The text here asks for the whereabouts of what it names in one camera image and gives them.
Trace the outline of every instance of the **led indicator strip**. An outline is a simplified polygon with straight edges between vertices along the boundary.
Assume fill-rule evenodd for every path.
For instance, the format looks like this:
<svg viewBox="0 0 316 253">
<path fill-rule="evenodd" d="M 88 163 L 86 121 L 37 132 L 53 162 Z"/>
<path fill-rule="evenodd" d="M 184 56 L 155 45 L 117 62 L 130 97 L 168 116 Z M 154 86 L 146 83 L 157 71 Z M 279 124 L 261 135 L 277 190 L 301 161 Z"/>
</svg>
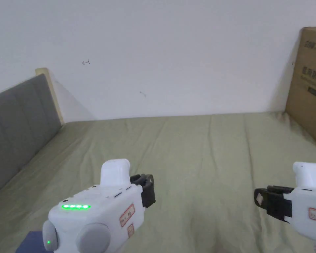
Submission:
<svg viewBox="0 0 316 253">
<path fill-rule="evenodd" d="M 88 205 L 63 205 L 62 206 L 63 209 L 84 209 L 84 210 L 87 210 L 90 208 L 90 206 Z"/>
</svg>

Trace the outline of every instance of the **gray knob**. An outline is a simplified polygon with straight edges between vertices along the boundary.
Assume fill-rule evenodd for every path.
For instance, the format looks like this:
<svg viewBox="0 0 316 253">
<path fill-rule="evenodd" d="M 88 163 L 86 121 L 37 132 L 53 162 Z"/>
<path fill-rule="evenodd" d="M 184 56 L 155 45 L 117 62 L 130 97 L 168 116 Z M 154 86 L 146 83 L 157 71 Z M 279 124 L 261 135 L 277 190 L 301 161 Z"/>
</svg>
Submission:
<svg viewBox="0 0 316 253">
<path fill-rule="evenodd" d="M 76 237 L 80 253 L 104 253 L 110 244 L 110 231 L 101 223 L 85 225 Z"/>
<path fill-rule="evenodd" d="M 43 244 L 47 251 L 57 250 L 59 247 L 55 226 L 46 220 L 42 227 Z"/>
</svg>

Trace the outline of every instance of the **wrinkled fabric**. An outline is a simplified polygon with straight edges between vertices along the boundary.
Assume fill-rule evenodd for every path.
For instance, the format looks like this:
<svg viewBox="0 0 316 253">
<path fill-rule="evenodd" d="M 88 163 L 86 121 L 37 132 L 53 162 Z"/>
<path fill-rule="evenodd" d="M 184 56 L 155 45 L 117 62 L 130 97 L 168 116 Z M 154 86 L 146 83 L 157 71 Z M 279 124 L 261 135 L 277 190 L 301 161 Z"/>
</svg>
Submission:
<svg viewBox="0 0 316 253">
<path fill-rule="evenodd" d="M 156 203 L 125 252 L 313 252 L 312 242 L 255 206 L 257 187 L 295 187 L 295 161 L 316 143 L 285 113 L 117 119 L 66 124 L 0 191 L 0 253 L 15 252 L 48 211 L 127 158 L 153 174 Z"/>
</svg>

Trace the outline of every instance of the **gray headboard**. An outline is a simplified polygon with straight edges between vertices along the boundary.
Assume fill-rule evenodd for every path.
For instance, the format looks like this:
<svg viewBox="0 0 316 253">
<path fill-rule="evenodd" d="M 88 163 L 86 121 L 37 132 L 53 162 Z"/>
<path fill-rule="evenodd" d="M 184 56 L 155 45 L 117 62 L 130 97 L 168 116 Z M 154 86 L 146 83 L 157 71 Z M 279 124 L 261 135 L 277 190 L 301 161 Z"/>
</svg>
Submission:
<svg viewBox="0 0 316 253">
<path fill-rule="evenodd" d="M 0 189 L 60 128 L 44 73 L 0 93 Z"/>
</svg>

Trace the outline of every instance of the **black clamp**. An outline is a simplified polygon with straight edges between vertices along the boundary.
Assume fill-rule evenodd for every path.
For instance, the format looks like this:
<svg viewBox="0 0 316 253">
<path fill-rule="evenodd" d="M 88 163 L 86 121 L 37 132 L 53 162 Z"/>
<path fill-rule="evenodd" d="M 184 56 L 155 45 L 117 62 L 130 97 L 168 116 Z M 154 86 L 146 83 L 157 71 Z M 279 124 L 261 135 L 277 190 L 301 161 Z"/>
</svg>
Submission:
<svg viewBox="0 0 316 253">
<path fill-rule="evenodd" d="M 134 175 L 130 177 L 130 182 L 135 185 L 141 185 L 143 187 L 142 202 L 143 207 L 150 207 L 156 202 L 155 197 L 155 182 L 153 175 Z"/>
<path fill-rule="evenodd" d="M 291 193 L 294 188 L 271 186 L 267 189 L 257 188 L 254 191 L 254 202 L 259 208 L 267 210 L 267 214 L 281 221 L 284 216 L 292 217 L 292 201 L 284 199 L 283 194 Z"/>
</svg>

